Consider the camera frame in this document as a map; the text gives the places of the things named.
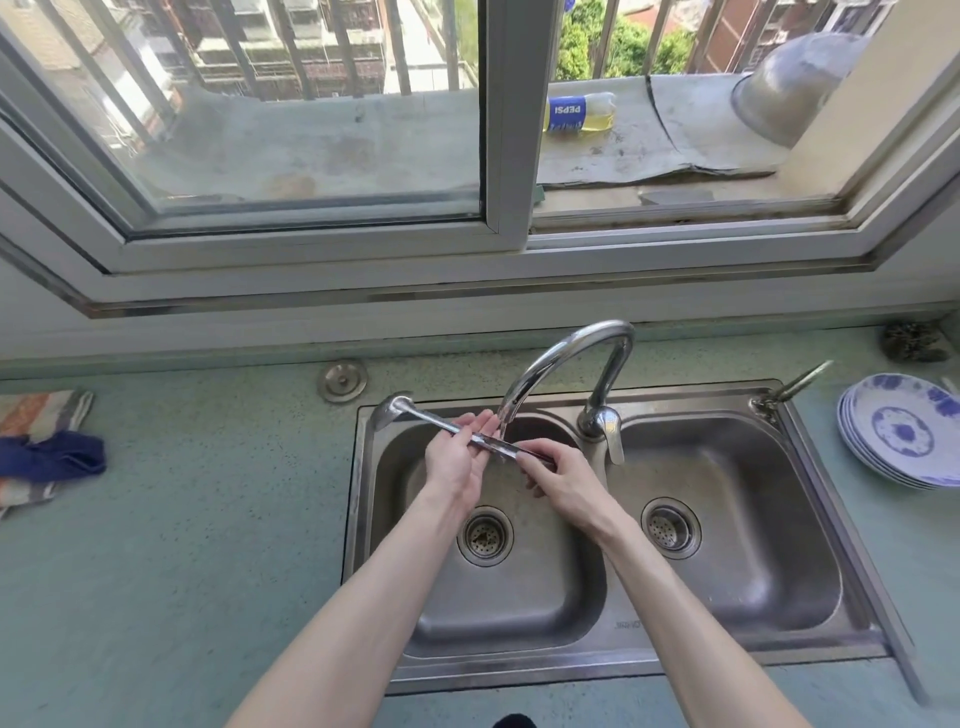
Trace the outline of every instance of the forearm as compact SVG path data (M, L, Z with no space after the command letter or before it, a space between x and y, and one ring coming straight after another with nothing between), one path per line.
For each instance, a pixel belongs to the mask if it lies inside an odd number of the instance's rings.
M461 524L460 510L443 488L424 488L261 678L228 728L369 725Z
M595 536L650 636L691 728L810 728L634 519L619 506L611 508Z

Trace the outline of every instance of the green speckled countertop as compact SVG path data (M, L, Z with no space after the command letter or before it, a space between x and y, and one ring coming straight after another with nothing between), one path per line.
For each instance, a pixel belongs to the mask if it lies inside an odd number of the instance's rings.
M588 390L601 349L539 391ZM222 725L339 584L356 406L400 389L421 401L498 398L534 355L373 359L367 391L346 406L316 395L316 364L0 382L0 392L94 391L84 431L109 455L101 478L0 522L0 724ZM798 409L925 683L942 706L958 705L960 494L887 483L835 433L843 388L892 368L875 330L644 342L617 385L786 379L826 358L838 364ZM918 706L889 659L771 673L818 727L960 725L949 707ZM392 697L376 725L489 728L510 712L544 727L684 725L661 676Z

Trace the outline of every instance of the stack of plates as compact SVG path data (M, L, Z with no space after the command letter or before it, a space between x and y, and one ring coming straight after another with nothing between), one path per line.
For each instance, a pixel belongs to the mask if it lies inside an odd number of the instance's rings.
M840 434L865 465L901 485L960 487L960 400L907 375L874 375L837 402Z

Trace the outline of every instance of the plastic bottle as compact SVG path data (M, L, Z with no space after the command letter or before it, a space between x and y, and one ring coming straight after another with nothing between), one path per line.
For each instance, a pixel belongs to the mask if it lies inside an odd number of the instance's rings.
M545 132L605 132L613 126L616 94L610 91L586 96L551 96L543 112Z

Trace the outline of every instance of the stainless steel bowl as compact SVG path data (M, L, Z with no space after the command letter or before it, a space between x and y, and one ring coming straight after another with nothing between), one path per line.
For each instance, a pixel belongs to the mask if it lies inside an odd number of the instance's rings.
M733 110L760 136L793 147L869 41L849 33L788 40L733 87Z

